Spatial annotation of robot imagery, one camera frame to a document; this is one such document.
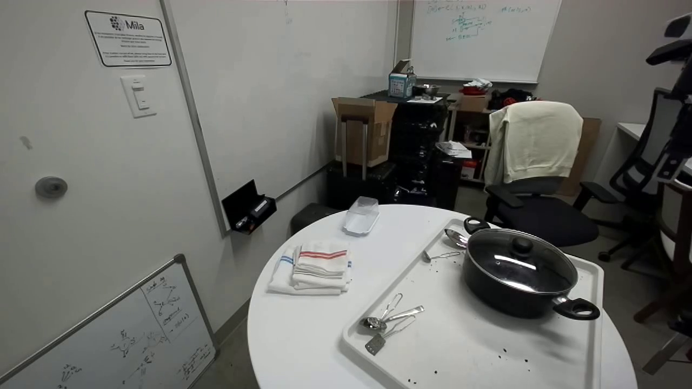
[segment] table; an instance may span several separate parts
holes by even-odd
[[[376,228],[368,237],[345,235],[342,231],[344,211],[339,211],[282,242],[264,267],[249,307],[249,353],[259,386],[381,386],[336,351],[339,336],[452,219],[462,219],[462,215],[419,205],[381,205]],[[353,283],[345,294],[286,297],[265,292],[280,254],[307,240],[348,242]],[[601,386],[635,386],[632,359],[618,331],[605,312],[601,319]]]

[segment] whiteboard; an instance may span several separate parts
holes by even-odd
[[[171,0],[219,198],[332,161],[330,97],[382,90],[396,0]]]
[[[179,256],[30,364],[1,389],[184,389],[214,359],[210,328]]]
[[[419,79],[538,82],[562,0],[414,0]]]

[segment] floor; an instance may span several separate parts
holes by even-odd
[[[456,210],[474,217],[483,215],[483,195],[476,188],[461,188],[456,198]],[[632,364],[635,367],[639,389],[684,389],[692,381],[692,364],[676,355],[667,361],[655,377],[639,369],[645,361],[669,338],[665,318],[652,315],[647,325],[632,319],[633,312],[647,304],[664,286],[662,278],[650,277],[655,267],[647,259],[652,251],[645,251],[645,258],[635,262],[632,270],[622,270],[620,262],[628,254],[622,251],[612,262],[599,262],[599,251],[612,246],[618,240],[615,231],[601,230],[595,242],[565,248],[571,256],[593,259],[605,270],[605,312],[620,331],[624,346],[628,351]],[[203,372],[195,389],[255,389],[258,381],[249,361],[247,348],[247,319],[239,313],[236,325],[225,331],[219,346],[216,361]]]

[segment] wall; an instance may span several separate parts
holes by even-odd
[[[171,9],[219,198],[249,180],[279,196],[325,167],[330,97],[384,89],[393,66],[396,0],[171,0]]]
[[[255,235],[223,237],[175,66],[104,67],[86,9],[162,17],[155,0],[0,4],[0,375],[175,254],[219,328],[321,185],[288,195]],[[130,117],[123,73],[146,76],[155,117]],[[42,175],[67,196],[38,201]]]
[[[402,4],[397,50],[407,56],[412,14],[411,0]],[[664,22],[687,12],[687,0],[562,0],[533,94],[602,122],[586,177],[612,175],[607,147],[615,124],[645,122],[652,89],[673,86],[676,70],[648,67],[645,59],[662,43]]]

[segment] box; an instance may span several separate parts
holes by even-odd
[[[576,196],[580,195],[582,175],[584,175],[587,157],[589,157],[589,153],[593,153],[593,149],[595,149],[595,146],[599,140],[599,133],[601,133],[601,120],[584,117],[576,157],[571,164],[568,177],[562,180],[560,195],[567,195],[567,196]]]
[[[389,97],[408,100],[412,96],[414,73],[411,60],[402,59],[389,71]]]
[[[488,96],[459,96],[456,111],[462,112],[487,112],[488,111]]]
[[[335,161],[342,161],[342,124],[345,124],[345,162],[376,167],[389,161],[392,117],[396,103],[376,100],[330,100],[335,122]],[[362,125],[368,125],[365,153],[362,155]]]

